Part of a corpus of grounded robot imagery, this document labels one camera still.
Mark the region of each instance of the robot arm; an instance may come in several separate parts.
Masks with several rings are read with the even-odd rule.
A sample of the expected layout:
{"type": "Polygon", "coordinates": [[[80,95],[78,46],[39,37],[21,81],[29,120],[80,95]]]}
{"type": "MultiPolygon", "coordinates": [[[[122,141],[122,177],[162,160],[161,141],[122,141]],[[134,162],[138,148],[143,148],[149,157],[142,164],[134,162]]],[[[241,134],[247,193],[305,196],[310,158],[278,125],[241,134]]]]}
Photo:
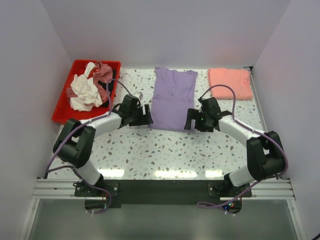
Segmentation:
{"type": "Polygon", "coordinates": [[[110,114],[106,112],[97,118],[98,119],[94,121],[92,121],[93,118],[81,121],[69,119],[53,147],[53,152],[57,150],[62,141],[73,129],[89,121],[89,124],[75,132],[57,156],[64,162],[72,165],[86,182],[95,187],[103,188],[103,176],[90,160],[94,138],[101,134],[120,129],[126,125],[148,125],[153,123],[153,120],[150,116],[149,105],[145,104],[143,109],[139,99],[128,94],[124,97],[122,103],[119,104],[118,110],[113,109],[110,114]]]}
{"type": "Polygon", "coordinates": [[[279,135],[276,132],[255,130],[255,133],[253,133],[249,131],[248,129],[253,128],[239,120],[237,120],[238,123],[234,121],[231,112],[221,111],[214,97],[204,100],[200,98],[199,102],[201,103],[200,110],[191,108],[188,110],[184,129],[190,130],[192,121],[195,120],[195,129],[201,132],[213,132],[216,129],[230,135],[246,147],[247,165],[224,176],[226,190],[254,180],[267,179],[285,169],[285,161],[279,150],[271,142],[266,141],[264,137],[256,134],[268,135],[282,147],[279,135]]]}

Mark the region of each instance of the white cloth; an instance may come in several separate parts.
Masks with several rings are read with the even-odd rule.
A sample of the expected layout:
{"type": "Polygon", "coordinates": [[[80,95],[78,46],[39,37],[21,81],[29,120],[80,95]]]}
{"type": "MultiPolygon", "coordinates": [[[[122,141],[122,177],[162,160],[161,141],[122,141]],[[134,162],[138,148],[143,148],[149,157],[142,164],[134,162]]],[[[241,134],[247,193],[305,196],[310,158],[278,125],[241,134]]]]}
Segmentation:
{"type": "Polygon", "coordinates": [[[90,74],[91,70],[94,69],[95,66],[96,66],[96,65],[95,65],[92,61],[89,62],[89,63],[86,65],[86,68],[85,68],[84,74],[83,74],[86,79],[89,77],[89,74],[90,74]]]}
{"type": "Polygon", "coordinates": [[[87,79],[84,74],[74,75],[70,84],[73,92],[78,97],[70,98],[70,106],[78,111],[91,111],[93,107],[100,107],[102,100],[98,92],[98,88],[94,85],[94,79],[87,79]]]}

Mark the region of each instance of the floor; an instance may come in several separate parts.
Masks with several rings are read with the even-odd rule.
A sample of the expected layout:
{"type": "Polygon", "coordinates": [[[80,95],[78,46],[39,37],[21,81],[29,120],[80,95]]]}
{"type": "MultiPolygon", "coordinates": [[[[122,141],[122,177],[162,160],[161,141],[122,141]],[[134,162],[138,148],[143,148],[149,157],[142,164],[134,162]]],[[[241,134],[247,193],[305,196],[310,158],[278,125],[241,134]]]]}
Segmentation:
{"type": "MultiPolygon", "coordinates": [[[[207,70],[198,72],[194,103],[209,88],[207,70]]],[[[143,93],[142,104],[150,104],[156,80],[154,69],[125,69],[120,80],[131,93],[143,93]]],[[[125,89],[118,85],[114,104],[122,102],[125,89]]],[[[222,111],[232,109],[232,100],[219,100],[222,111]]],[[[255,100],[237,101],[235,116],[256,129],[263,129],[255,100]]],[[[109,179],[223,179],[223,175],[246,164],[246,148],[227,134],[215,131],[173,132],[146,126],[123,127],[95,139],[91,161],[109,179]]],[[[63,165],[56,159],[52,168],[63,165]]],[[[48,179],[75,179],[72,171],[49,173],[48,179]]]]}

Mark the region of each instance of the white wall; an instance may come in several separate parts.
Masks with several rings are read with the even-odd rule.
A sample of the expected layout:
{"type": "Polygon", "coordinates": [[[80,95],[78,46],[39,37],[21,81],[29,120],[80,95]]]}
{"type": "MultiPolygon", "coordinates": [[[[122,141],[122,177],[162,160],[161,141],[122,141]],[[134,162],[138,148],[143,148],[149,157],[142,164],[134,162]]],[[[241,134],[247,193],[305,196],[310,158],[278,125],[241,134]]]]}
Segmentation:
{"type": "Polygon", "coordinates": [[[57,136],[51,121],[71,67],[39,0],[0,3],[0,239],[18,239],[57,136]]]}
{"type": "Polygon", "coordinates": [[[280,134],[308,239],[320,232],[320,1],[292,0],[253,67],[270,130],[280,134]]]}
{"type": "Polygon", "coordinates": [[[71,60],[253,66],[290,0],[41,0],[71,60]]]}

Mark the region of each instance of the folded pink towel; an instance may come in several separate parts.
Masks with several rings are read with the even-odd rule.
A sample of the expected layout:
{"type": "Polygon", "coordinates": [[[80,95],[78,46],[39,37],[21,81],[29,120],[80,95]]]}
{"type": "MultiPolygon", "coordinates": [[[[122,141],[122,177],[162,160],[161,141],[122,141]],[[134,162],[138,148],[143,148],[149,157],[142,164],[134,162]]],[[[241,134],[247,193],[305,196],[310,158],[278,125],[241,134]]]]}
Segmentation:
{"type": "MultiPolygon", "coordinates": [[[[210,87],[223,84],[232,88],[237,100],[252,100],[253,94],[250,87],[250,73],[245,69],[210,68],[208,70],[210,87]]],[[[216,99],[233,99],[232,92],[223,86],[211,89],[212,96],[216,99]]]]}

